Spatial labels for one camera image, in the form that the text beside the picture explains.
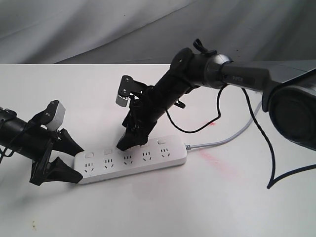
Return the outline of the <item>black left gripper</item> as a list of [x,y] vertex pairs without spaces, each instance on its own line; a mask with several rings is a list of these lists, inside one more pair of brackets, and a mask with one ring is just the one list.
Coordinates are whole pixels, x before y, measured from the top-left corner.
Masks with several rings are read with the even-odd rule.
[[67,182],[78,183],[83,176],[69,167],[59,157],[49,162],[53,145],[59,141],[59,151],[73,157],[83,152],[84,149],[78,145],[66,129],[50,131],[45,126],[52,119],[52,108],[49,105],[43,111],[34,115],[26,126],[25,134],[29,135],[31,146],[32,169],[30,183],[37,186],[44,182]]

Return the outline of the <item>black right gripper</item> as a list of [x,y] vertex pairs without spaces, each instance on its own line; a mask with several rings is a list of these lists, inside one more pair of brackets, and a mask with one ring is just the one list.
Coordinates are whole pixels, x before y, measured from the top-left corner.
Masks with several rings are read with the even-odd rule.
[[129,112],[122,123],[125,133],[116,145],[121,151],[146,144],[158,119],[168,108],[166,83],[159,82],[154,86],[148,86],[142,82],[137,82],[137,84],[139,91],[132,92],[129,96]]

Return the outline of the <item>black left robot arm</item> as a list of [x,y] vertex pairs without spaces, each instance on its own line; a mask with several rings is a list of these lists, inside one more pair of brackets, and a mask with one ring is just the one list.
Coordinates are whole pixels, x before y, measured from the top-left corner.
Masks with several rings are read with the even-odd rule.
[[52,151],[59,151],[75,157],[84,149],[70,136],[66,129],[50,131],[42,127],[42,112],[25,122],[15,111],[0,110],[0,145],[4,150],[0,158],[18,153],[32,160],[30,183],[41,185],[45,182],[79,183],[83,175],[57,157],[50,162]]

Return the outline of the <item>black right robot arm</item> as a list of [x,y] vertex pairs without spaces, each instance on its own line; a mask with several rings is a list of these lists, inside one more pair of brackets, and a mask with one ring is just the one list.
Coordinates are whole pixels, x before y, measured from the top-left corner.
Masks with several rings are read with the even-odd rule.
[[184,107],[180,98],[199,87],[221,89],[233,85],[262,94],[262,110],[276,130],[302,147],[316,148],[316,62],[250,61],[206,49],[200,40],[180,50],[168,71],[154,85],[124,75],[116,103],[129,107],[122,122],[125,132],[117,147],[124,151],[144,145],[158,119],[171,106]]

